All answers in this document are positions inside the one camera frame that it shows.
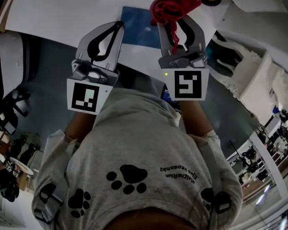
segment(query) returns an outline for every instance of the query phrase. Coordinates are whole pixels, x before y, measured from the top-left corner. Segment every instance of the gray floor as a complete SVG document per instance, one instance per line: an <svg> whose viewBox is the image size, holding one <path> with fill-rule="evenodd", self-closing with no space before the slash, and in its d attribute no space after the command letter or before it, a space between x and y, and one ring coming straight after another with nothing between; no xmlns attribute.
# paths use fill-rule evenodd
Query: gray floor
<svg viewBox="0 0 288 230"><path fill-rule="evenodd" d="M31 94L31 111L26 118L19 117L13 138L24 132L37 133L43 150L46 138L68 125L74 112L67 109L66 79L71 76L75 54L76 48L42 40L37 75L23 85Z"/></svg>
<svg viewBox="0 0 288 230"><path fill-rule="evenodd" d="M71 75L75 52L73 47L42 40L38 73L32 82L24 85L31 93L32 110L26 118L19 118L14 138L23 132L38 133L43 149L47 136L65 129L74 113L67 110L66 78ZM230 140L238 148L259 126L230 91L211 76L206 100L201 104L220 137L226 157L234 152Z"/></svg>

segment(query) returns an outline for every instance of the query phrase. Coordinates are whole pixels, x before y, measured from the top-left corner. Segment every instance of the gray t-shirt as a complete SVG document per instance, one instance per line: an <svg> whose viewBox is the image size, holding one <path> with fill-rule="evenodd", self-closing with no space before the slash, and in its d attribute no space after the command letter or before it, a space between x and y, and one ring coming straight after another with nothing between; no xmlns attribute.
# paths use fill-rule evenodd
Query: gray t-shirt
<svg viewBox="0 0 288 230"><path fill-rule="evenodd" d="M113 89L94 128L68 163L68 194L51 228L102 230L123 212L156 207L189 221L195 229L206 229L213 200L211 176L196 137L179 129L179 117L156 96ZM66 139L63 132L48 138L33 209L56 163L55 149L62 149L58 139ZM215 154L223 190L231 198L230 209L215 227L226 229L240 211L241 186L215 132L203 139Z"/></svg>

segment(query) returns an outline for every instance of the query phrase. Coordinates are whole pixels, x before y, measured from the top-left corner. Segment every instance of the person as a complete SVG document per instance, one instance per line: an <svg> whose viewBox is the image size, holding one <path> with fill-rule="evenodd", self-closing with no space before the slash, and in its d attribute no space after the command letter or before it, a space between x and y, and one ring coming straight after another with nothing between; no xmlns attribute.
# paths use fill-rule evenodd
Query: person
<svg viewBox="0 0 288 230"><path fill-rule="evenodd" d="M46 143L33 209L49 181L63 141L79 148L65 172L68 193L43 227L82 230L227 229L242 206L242 189L198 101L180 114L160 99L151 80L143 90L113 88L97 116L76 113ZM230 207L211 226L212 175L200 149L211 149Z"/></svg>
<svg viewBox="0 0 288 230"><path fill-rule="evenodd" d="M23 135L16 139L11 150L6 154L5 162L0 165L0 193L3 198L10 202L14 202L18 198L20 179L23 176L23 172L10 158L17 159L19 157L25 142L26 137ZM20 156L19 161L27 165L35 149L34 144L30 144Z"/></svg>

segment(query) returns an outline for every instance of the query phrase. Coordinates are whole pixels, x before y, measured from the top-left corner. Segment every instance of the red cloth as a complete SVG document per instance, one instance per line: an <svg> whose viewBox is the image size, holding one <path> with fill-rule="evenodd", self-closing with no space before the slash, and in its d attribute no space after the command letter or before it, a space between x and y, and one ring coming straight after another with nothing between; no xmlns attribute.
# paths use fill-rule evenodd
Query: red cloth
<svg viewBox="0 0 288 230"><path fill-rule="evenodd" d="M174 41L173 53L176 52L179 38L176 35L177 21L201 5L201 0L154 0L150 6L151 25L170 24Z"/></svg>

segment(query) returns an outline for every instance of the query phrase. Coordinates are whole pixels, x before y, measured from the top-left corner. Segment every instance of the table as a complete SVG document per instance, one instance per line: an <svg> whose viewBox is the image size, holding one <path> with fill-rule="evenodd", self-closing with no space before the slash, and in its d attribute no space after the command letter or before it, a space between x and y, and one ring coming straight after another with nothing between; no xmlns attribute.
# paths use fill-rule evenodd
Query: table
<svg viewBox="0 0 288 230"><path fill-rule="evenodd" d="M11 160L11 162L15 163L22 172L24 172L24 173L26 173L28 175L33 175L34 174L33 171L28 166L26 166L22 162L18 161L17 159L10 158L10 160Z"/></svg>
<svg viewBox="0 0 288 230"><path fill-rule="evenodd" d="M54 40L77 47L79 41L97 26L120 19L123 6L149 9L154 0L13 0L6 30ZM217 7L201 5L189 13L203 29L206 45L216 31L230 0ZM180 43L186 39L178 30ZM122 44L118 62L163 80L159 71L159 49Z"/></svg>

